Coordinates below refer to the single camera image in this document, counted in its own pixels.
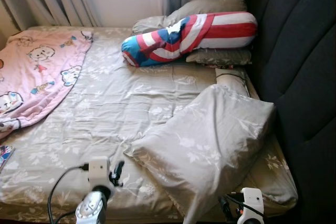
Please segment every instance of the cartoon puppy print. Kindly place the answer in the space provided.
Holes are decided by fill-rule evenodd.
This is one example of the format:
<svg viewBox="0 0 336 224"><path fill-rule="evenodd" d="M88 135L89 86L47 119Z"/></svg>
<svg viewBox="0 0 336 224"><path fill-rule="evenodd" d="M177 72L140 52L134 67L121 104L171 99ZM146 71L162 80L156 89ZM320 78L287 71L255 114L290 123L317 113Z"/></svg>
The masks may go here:
<svg viewBox="0 0 336 224"><path fill-rule="evenodd" d="M36 62L35 69L38 68L39 72L42 72L43 70L46 70L47 68L40 65L40 61L47 60L51 58L55 54L55 50L53 50L51 47L40 45L38 48L34 48L32 51L28 53L28 56Z"/></svg>
<svg viewBox="0 0 336 224"><path fill-rule="evenodd" d="M4 67L4 61L0 59L0 69L2 69ZM5 78L3 77L3 75L0 72L0 82L4 81Z"/></svg>
<svg viewBox="0 0 336 224"><path fill-rule="evenodd" d="M0 121L0 132L13 131L21 128L21 122L18 118Z"/></svg>
<svg viewBox="0 0 336 224"><path fill-rule="evenodd" d="M33 38L29 36L22 36L18 39L18 42L16 45L23 46L23 47L29 47L33 43Z"/></svg>
<svg viewBox="0 0 336 224"><path fill-rule="evenodd" d="M49 82L47 82L47 83L44 83L44 84L42 84L42 85L40 85L40 86L36 86L36 88L33 88L32 90L31 90L31 93L32 94L36 94L36 93L41 93L41 92L44 92L44 90L47 88L47 86L48 86L48 84L50 84L50 85L55 85L55 82L54 81L49 81Z"/></svg>
<svg viewBox="0 0 336 224"><path fill-rule="evenodd" d="M16 110L23 104L22 96L17 92L0 95L0 115Z"/></svg>
<svg viewBox="0 0 336 224"><path fill-rule="evenodd" d="M65 46L71 46L74 43L73 40L76 40L75 36L72 36L71 39L65 41L64 44L59 45L59 46L62 47L62 48L65 47Z"/></svg>
<svg viewBox="0 0 336 224"><path fill-rule="evenodd" d="M76 83L80 70L82 69L81 66L74 66L72 68L66 69L61 72L62 81L64 82L64 86L72 86Z"/></svg>

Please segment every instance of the mattress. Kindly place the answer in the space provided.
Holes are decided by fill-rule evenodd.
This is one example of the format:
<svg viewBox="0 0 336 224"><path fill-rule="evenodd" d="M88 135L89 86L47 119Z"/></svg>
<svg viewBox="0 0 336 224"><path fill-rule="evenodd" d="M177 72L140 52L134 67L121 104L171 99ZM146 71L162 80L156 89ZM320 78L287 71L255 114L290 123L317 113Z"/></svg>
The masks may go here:
<svg viewBox="0 0 336 224"><path fill-rule="evenodd" d="M125 160L120 179L124 186L115 189L108 203L107 223L181 222L167 194L142 167L123 156L122 146L165 123L215 83L214 69L182 60L161 66L128 66L120 45L130 29L85 30L93 32L93 44L76 85L44 120L13 132L3 142L16 151L0 174L0 219L48 222L48 194L64 170L92 156L106 155L112 165ZM248 88L257 98L250 82ZM252 168L254 173L237 190L259 187L265 213L278 215L295 205L297 192L277 140L272 135L269 138ZM69 173L54 193L55 217L75 209L88 191L85 172ZM225 217L216 206L202 220L224 221Z"/></svg>

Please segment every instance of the pink blanket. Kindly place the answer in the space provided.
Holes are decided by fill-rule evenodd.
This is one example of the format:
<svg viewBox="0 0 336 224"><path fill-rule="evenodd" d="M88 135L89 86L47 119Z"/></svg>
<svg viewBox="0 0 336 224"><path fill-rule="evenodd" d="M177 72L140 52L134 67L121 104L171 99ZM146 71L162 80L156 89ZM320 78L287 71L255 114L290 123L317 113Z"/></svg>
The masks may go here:
<svg viewBox="0 0 336 224"><path fill-rule="evenodd" d="M87 31L23 31L0 51L0 138L50 113L76 83Z"/></svg>

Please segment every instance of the dark gray headboard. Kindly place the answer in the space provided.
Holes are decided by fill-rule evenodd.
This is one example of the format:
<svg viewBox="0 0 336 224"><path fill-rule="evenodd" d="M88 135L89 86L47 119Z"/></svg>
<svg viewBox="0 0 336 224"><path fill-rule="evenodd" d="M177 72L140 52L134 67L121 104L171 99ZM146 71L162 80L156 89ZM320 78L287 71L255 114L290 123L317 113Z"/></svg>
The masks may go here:
<svg viewBox="0 0 336 224"><path fill-rule="evenodd" d="M259 23L249 74L277 107L276 134L299 192L292 213L334 223L336 0L245 1Z"/></svg>

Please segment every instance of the pillow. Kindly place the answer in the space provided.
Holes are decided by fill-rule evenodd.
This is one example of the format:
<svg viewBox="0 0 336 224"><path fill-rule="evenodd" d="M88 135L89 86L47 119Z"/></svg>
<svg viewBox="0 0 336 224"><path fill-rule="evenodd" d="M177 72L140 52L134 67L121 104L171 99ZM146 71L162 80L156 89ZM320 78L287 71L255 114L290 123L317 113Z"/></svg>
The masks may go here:
<svg viewBox="0 0 336 224"><path fill-rule="evenodd" d="M168 17L153 16L138 20L132 28L132 35L149 33L172 26L182 18L194 14L246 11L244 0L192 0Z"/></svg>
<svg viewBox="0 0 336 224"><path fill-rule="evenodd" d="M214 84L165 124L132 142L125 155L145 167L196 223L246 176L268 131L272 103Z"/></svg>
<svg viewBox="0 0 336 224"><path fill-rule="evenodd" d="M192 0L174 11L164 20L164 25L172 26L180 19L194 14L246 12L244 0Z"/></svg>
<svg viewBox="0 0 336 224"><path fill-rule="evenodd" d="M240 95L250 97L246 86L244 72L233 69L218 68L216 68L215 71L218 85L225 86Z"/></svg>
<svg viewBox="0 0 336 224"><path fill-rule="evenodd" d="M175 25L127 38L122 55L133 66L169 62L195 48L237 48L247 46L257 31L251 13L197 14Z"/></svg>
<svg viewBox="0 0 336 224"><path fill-rule="evenodd" d="M131 35L145 34L151 31L165 28L163 24L165 18L165 16L152 16L149 18L138 20L132 27Z"/></svg>
<svg viewBox="0 0 336 224"><path fill-rule="evenodd" d="M248 49L198 49L192 51L186 62L214 64L218 66L242 66L250 63L251 52Z"/></svg>

